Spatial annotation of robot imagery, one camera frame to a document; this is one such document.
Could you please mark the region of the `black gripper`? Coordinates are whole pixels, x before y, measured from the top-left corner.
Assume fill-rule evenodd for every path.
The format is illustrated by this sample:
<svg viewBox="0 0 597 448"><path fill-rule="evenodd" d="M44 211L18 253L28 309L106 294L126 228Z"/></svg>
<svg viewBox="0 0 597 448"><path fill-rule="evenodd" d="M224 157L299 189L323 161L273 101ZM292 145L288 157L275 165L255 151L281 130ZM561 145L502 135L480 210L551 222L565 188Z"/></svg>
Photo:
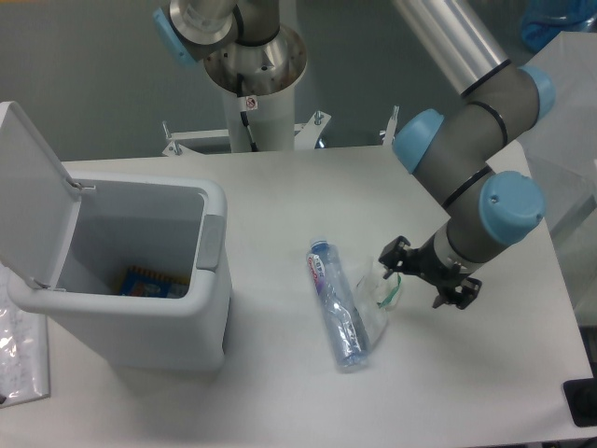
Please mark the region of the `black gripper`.
<svg viewBox="0 0 597 448"><path fill-rule="evenodd" d="M404 264L405 274L418 276L436 287L434 309L446 304L464 310L478 297L481 289L481 281L468 277L469 274L462 272L460 267L447 267L438 257L433 242L411 249L410 241L400 235L383 248L378 262L384 268L383 279L402 273Z"/></svg>

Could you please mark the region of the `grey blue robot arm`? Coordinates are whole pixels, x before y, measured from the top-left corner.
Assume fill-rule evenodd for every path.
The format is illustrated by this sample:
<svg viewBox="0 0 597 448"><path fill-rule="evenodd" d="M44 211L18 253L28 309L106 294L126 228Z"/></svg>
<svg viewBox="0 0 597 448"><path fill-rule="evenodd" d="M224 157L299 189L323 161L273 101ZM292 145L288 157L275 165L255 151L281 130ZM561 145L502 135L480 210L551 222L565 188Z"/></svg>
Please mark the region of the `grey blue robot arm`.
<svg viewBox="0 0 597 448"><path fill-rule="evenodd" d="M434 286L436 305L465 309L481 288L475 272L545 214L531 178L496 173L488 161L550 111L555 89L542 70L513 65L465 1L398 1L396 10L465 104L451 117L425 110L392 136L396 157L449 220L418 248L395 238L380 262ZM293 89L307 51L277 2L171 1L152 19L173 57L202 63L228 98L233 151L295 147Z"/></svg>

